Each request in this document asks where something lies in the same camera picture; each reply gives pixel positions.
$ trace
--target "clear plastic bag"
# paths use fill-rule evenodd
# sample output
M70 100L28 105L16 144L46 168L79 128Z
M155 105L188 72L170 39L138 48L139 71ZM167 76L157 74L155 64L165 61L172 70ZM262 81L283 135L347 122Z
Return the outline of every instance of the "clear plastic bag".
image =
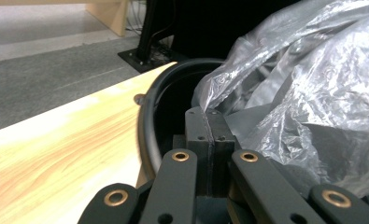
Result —
M226 115L242 148L369 195L369 0L277 12L238 38L192 105ZM245 113L255 108L264 115Z

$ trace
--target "gray carpet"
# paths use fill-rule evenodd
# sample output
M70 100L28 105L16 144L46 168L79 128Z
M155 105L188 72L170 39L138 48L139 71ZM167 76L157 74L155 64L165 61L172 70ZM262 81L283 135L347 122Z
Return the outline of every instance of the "gray carpet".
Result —
M138 36L0 62L0 129L138 75L117 53Z

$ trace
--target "metal hole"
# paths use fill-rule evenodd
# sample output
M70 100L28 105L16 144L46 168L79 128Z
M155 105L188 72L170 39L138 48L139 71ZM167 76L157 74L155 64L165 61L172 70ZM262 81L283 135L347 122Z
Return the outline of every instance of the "metal hole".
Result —
M173 222L173 217L170 214L162 214L158 217L159 224L170 224Z
M290 219L295 224L306 224L307 223L306 219L303 216L295 214L295 213L291 214Z
M240 158L242 158L242 160L244 160L244 161L251 161L251 162L254 162L254 161L258 160L258 156L251 153L251 152L242 153L242 155L240 155Z
M176 152L175 154L172 155L172 158L175 161L186 161L189 157L190 155L188 155L185 152Z
M123 189L115 189L105 196L105 204L114 207L125 203L127 199L128 192Z
M335 190L326 189L321 193L321 196L326 202L337 207L349 208L352 205L347 196Z

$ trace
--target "wooden panel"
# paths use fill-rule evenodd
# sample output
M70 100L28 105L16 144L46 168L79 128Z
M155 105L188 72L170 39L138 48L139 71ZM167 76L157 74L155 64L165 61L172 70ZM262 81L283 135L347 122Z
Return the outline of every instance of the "wooden panel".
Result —
M134 186L133 97L170 65L0 130L0 223L77 223L99 189Z
M129 0L122 0L120 3L87 4L86 9L114 33L125 36L128 3Z
M112 3L120 1L121 0L0 0L0 6Z

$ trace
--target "desk leg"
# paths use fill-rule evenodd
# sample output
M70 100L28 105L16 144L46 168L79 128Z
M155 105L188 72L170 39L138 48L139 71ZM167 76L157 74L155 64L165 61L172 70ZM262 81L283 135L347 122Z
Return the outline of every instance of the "desk leg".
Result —
M126 11L129 1L121 0L118 3L87 4L86 9L114 33L119 36L125 36Z

